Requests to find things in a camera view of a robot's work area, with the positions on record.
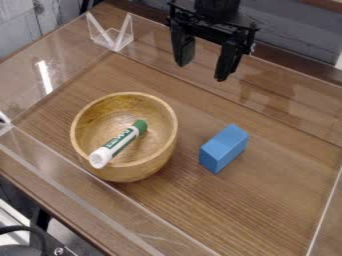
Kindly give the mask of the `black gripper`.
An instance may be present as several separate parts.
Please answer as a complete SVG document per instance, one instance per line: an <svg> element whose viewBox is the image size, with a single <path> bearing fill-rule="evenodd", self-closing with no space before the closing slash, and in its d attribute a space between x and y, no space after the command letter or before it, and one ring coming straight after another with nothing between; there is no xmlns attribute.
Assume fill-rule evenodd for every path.
<svg viewBox="0 0 342 256"><path fill-rule="evenodd" d="M197 37L223 44L214 75L223 82L235 72L242 54L254 50L257 22L239 10L241 0L169 0L167 4L177 64L185 67L193 61Z"/></svg>

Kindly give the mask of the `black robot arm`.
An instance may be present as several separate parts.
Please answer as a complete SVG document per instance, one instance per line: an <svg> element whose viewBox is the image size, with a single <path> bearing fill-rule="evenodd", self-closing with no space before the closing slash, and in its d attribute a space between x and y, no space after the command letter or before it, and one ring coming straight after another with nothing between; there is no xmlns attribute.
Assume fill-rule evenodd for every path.
<svg viewBox="0 0 342 256"><path fill-rule="evenodd" d="M241 0L169 0L167 26L174 60L181 67L195 57L197 39L221 46L214 78L223 82L255 47L258 24L239 12Z"/></svg>

